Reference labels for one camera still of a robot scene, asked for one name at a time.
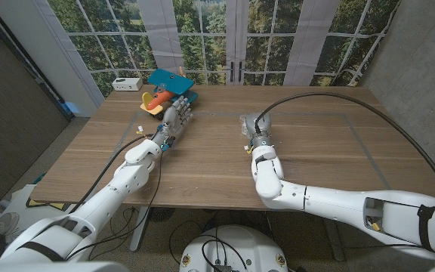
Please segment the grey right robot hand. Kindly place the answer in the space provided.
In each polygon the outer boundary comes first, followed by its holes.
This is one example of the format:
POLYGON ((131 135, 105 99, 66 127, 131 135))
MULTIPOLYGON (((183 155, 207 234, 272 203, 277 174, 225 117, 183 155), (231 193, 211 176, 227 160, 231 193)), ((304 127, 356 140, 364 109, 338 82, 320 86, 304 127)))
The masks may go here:
POLYGON ((255 123, 258 120, 259 115, 260 113, 252 113, 244 116, 242 131, 250 140, 250 144, 253 147, 271 146, 272 142, 270 136, 270 129, 271 129, 270 114, 267 113, 262 118, 259 119, 258 121, 259 130, 257 130, 255 128, 255 123))

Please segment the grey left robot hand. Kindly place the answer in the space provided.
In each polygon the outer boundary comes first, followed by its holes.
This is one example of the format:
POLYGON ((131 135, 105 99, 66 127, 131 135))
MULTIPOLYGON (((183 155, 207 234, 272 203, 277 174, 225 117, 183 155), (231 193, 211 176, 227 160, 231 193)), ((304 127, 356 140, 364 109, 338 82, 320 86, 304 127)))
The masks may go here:
POLYGON ((173 147, 192 117, 193 113, 188 99, 180 96, 165 111, 162 127, 153 135, 151 141, 163 147, 164 150, 173 147))

